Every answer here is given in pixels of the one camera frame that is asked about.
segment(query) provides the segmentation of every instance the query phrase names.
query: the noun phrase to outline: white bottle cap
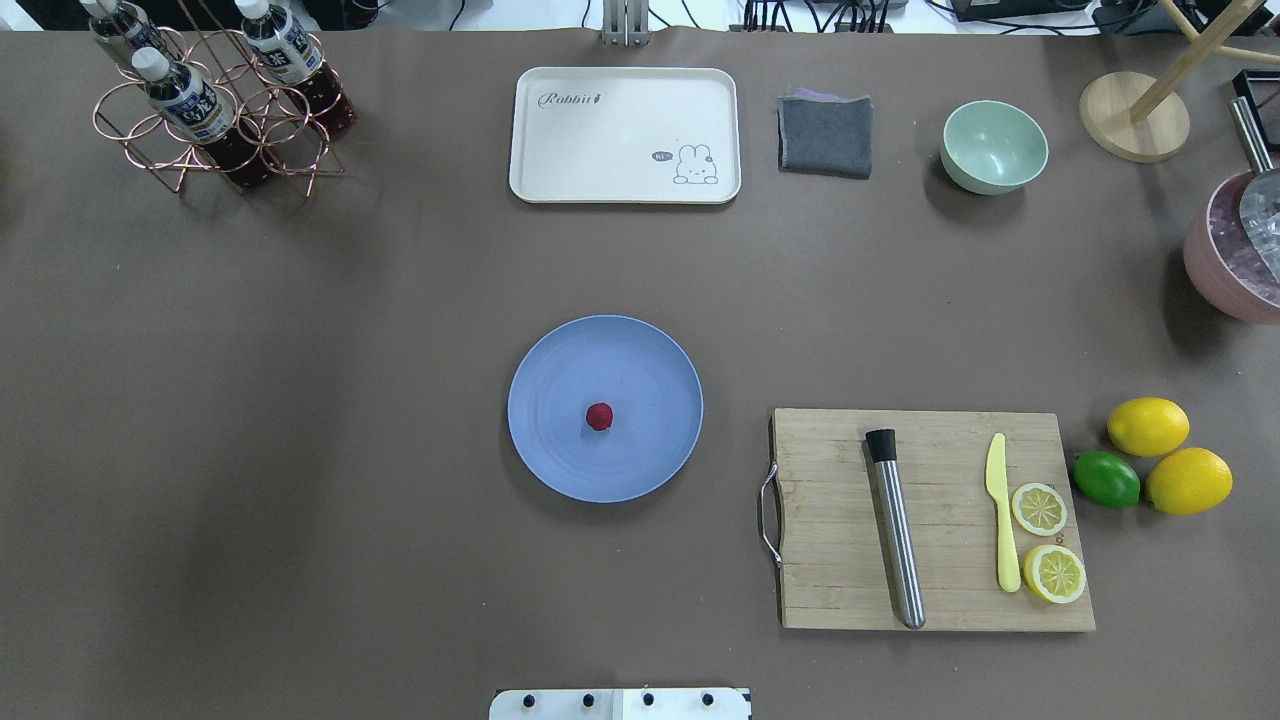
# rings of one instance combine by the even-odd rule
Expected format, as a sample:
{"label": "white bottle cap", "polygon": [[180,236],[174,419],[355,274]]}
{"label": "white bottle cap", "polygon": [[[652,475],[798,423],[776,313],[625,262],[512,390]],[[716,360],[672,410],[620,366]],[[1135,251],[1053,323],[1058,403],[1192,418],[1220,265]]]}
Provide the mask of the white bottle cap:
{"label": "white bottle cap", "polygon": [[115,0],[81,0],[81,6],[95,18],[105,18],[115,12]]}
{"label": "white bottle cap", "polygon": [[169,74],[169,59],[155,47],[141,47],[133,54],[133,69],[142,79],[155,82]]}
{"label": "white bottle cap", "polygon": [[271,9],[270,0],[236,0],[236,6],[251,20],[261,18]]}

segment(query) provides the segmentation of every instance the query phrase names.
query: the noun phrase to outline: knife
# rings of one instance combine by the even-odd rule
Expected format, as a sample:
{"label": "knife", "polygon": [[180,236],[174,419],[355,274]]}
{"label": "knife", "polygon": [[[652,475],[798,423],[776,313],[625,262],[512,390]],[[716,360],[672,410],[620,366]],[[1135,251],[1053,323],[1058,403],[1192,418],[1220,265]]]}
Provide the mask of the knife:
{"label": "knife", "polygon": [[1014,546],[1014,523],[1009,514],[1009,477],[1005,474],[1005,433],[991,438],[987,451],[987,495],[996,501],[996,577],[1000,589],[1018,592],[1023,579],[1018,575],[1018,548]]}
{"label": "knife", "polygon": [[897,445],[892,428],[867,433],[867,448],[876,464],[881,510],[888,524],[888,555],[893,565],[893,597],[899,618],[908,628],[919,630],[924,626],[924,600],[920,597],[920,579],[915,573],[915,552],[911,550],[911,530],[906,523],[906,503],[902,501],[902,480],[897,474]]}

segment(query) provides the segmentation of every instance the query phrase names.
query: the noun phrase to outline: red berry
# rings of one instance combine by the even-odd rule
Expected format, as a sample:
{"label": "red berry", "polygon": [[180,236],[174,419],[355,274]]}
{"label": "red berry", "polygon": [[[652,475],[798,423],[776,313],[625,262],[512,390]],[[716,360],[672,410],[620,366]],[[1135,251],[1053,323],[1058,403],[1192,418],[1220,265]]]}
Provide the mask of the red berry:
{"label": "red berry", "polygon": [[613,409],[607,402],[596,402],[586,409],[586,424],[593,430],[607,430],[613,424]]}

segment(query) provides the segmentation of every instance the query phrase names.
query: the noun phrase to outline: plate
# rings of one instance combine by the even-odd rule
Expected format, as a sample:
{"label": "plate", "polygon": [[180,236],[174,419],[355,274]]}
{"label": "plate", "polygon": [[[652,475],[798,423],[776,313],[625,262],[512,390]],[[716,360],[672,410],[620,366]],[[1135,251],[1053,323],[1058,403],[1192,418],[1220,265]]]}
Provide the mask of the plate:
{"label": "plate", "polygon": [[[586,424],[596,402],[613,407],[607,430]],[[549,488],[622,502],[653,492],[689,460],[703,387],[667,333],[625,315],[590,315],[529,350],[511,380],[507,424],[516,452]]]}
{"label": "plate", "polygon": [[526,202],[727,202],[742,184],[733,78],[714,68],[532,68],[516,82]]}

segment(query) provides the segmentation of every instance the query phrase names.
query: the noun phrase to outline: cutting board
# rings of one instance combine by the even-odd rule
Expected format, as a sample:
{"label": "cutting board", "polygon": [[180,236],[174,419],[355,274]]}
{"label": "cutting board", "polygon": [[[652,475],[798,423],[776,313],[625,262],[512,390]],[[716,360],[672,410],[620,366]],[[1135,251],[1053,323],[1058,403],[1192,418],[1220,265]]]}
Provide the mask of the cutting board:
{"label": "cutting board", "polygon": [[1044,483],[1068,507],[1066,527],[1056,537],[1033,536],[1014,523],[1019,564],[1032,547],[1057,543],[1084,561],[1088,579],[1055,415],[801,409],[773,411],[783,626],[906,630],[893,614],[864,442],[878,428],[897,434],[923,630],[1094,629],[1088,588],[1075,602],[1052,605],[1025,582],[1015,593],[996,583],[996,506],[983,478],[997,432],[1007,438],[1010,496],[1025,483]]}

